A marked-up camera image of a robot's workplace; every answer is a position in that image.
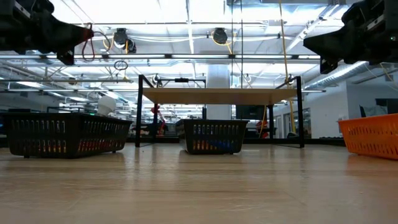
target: shelf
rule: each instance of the shelf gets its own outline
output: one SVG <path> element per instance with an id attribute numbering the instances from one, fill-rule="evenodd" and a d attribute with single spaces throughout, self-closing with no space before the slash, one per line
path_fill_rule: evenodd
<path id="1" fill-rule="evenodd" d="M 144 88 L 159 104 L 271 105 L 296 96 L 295 89 Z"/>

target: white pillar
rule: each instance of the white pillar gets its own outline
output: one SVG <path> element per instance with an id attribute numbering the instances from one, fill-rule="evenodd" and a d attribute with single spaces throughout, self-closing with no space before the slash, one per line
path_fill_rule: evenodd
<path id="1" fill-rule="evenodd" d="M 209 65 L 207 88 L 230 88 L 228 65 Z M 231 119 L 231 105 L 207 105 L 207 119 Z"/>

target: black plastic basket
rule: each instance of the black plastic basket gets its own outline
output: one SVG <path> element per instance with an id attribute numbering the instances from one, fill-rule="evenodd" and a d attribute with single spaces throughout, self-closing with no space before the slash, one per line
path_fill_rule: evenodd
<path id="1" fill-rule="evenodd" d="M 248 121 L 182 119 L 176 124 L 180 144 L 190 154 L 234 154 L 242 149 Z"/>
<path id="2" fill-rule="evenodd" d="M 76 158 L 123 149 L 131 121 L 79 113 L 2 114 L 17 156 Z"/>

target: red object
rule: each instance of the red object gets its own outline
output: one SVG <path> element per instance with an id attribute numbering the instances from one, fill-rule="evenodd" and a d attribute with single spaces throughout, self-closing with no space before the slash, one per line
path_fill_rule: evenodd
<path id="1" fill-rule="evenodd" d="M 160 106 L 159 105 L 157 105 L 157 114 L 159 115 L 159 118 L 160 118 L 160 120 L 162 121 L 162 125 L 160 126 L 160 129 L 159 129 L 159 131 L 158 131 L 158 135 L 159 136 L 163 136 L 163 129 L 164 129 L 164 126 L 166 125 L 166 121 L 164 120 L 164 118 L 163 118 L 163 116 L 162 116 L 162 113 L 159 111 L 159 108 L 160 108 Z M 155 108 L 153 107 L 152 109 L 150 109 L 150 111 L 152 112 L 152 113 L 155 113 Z"/>
<path id="2" fill-rule="evenodd" d="M 263 139 L 265 139 L 265 138 L 268 137 L 268 135 L 269 135 L 267 131 L 264 131 L 265 129 L 268 128 L 267 125 L 268 125 L 268 122 L 267 122 L 267 121 L 264 121 L 264 123 L 263 123 L 262 121 L 259 121 L 259 122 L 256 124 L 256 130 L 257 130 L 258 133 L 260 133 L 261 138 L 263 138 Z"/>

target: black metal frame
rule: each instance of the black metal frame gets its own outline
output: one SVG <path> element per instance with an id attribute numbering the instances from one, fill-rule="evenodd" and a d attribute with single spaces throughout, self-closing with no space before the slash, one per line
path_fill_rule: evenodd
<path id="1" fill-rule="evenodd" d="M 175 79 L 169 79 L 169 78 L 160 78 L 157 80 L 156 83 L 156 88 L 162 88 L 159 86 L 159 83 L 165 81 L 167 82 L 166 84 L 163 85 L 165 87 L 169 82 L 203 82 L 205 84 L 206 88 L 206 80 L 197 80 L 197 79 L 189 79 L 189 78 L 175 78 Z M 137 119 L 136 119 L 136 147 L 140 147 L 141 144 L 141 112 L 142 112 L 142 96 L 144 93 L 144 82 L 146 82 L 149 87 L 155 88 L 152 83 L 144 76 L 144 75 L 139 75 L 138 76 L 138 98 L 137 98 Z M 156 134 L 157 134 L 157 115 L 158 115 L 158 109 L 157 109 L 158 104 L 154 103 L 154 121 L 152 125 L 152 142 L 156 142 Z M 203 107 L 202 115 L 206 116 L 206 105 Z"/>
<path id="2" fill-rule="evenodd" d="M 303 96 L 302 96 L 302 89 L 301 89 L 301 77 L 296 76 L 293 77 L 283 84 L 279 85 L 276 89 L 280 89 L 283 86 L 289 85 L 289 83 L 292 83 L 294 80 L 296 80 L 296 91 L 297 91 L 297 113 L 298 113 L 298 143 L 300 144 L 300 148 L 303 148 L 305 146 L 305 141 L 304 141 L 304 117 L 303 117 Z M 269 126 L 272 128 L 274 127 L 274 110 L 273 107 L 269 108 Z"/>
<path id="3" fill-rule="evenodd" d="M 297 105 L 298 105 L 298 139 L 274 139 L 273 131 L 271 131 L 270 134 L 270 139 L 259 139 L 257 143 L 259 144 L 297 144 L 299 143 L 299 147 L 303 148 L 305 146 L 305 139 L 304 139 L 304 120 L 303 120 L 303 99 L 302 99 L 302 89 L 301 89 L 301 77 L 293 77 L 289 80 L 287 80 L 285 83 L 281 84 L 278 86 L 276 89 L 280 89 L 284 86 L 289 85 L 292 81 L 296 81 L 296 89 L 297 89 Z M 157 81 L 157 87 L 159 87 L 159 82 L 161 81 L 175 81 L 173 79 L 159 79 Z M 205 83 L 206 87 L 206 80 L 191 80 L 188 79 L 188 81 L 194 82 L 194 81 L 201 81 Z M 136 120 L 136 147 L 140 147 L 141 143 L 141 111 L 142 111 L 142 96 L 144 92 L 144 82 L 146 82 L 151 88 L 155 88 L 152 83 L 144 76 L 144 75 L 139 75 L 138 77 L 138 99 L 137 99 L 137 120 Z M 274 105 L 268 105 L 267 106 L 269 109 L 269 127 L 270 130 L 274 130 Z M 154 104 L 154 132 L 153 132 L 153 137 L 152 137 L 152 142 L 157 142 L 156 140 L 156 133 L 157 133 L 157 104 Z"/>

